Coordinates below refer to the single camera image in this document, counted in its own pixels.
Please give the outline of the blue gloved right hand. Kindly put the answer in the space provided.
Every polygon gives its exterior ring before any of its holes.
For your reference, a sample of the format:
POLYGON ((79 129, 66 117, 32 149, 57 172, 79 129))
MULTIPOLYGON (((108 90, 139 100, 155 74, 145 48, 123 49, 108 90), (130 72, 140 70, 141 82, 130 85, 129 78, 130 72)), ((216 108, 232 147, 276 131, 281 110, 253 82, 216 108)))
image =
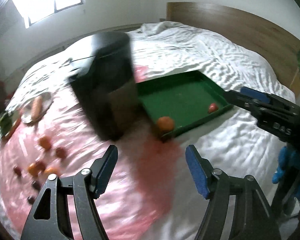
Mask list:
POLYGON ((278 185, 273 203, 284 204, 290 197, 295 197, 300 206, 300 154, 290 144, 279 152, 272 183, 278 185))

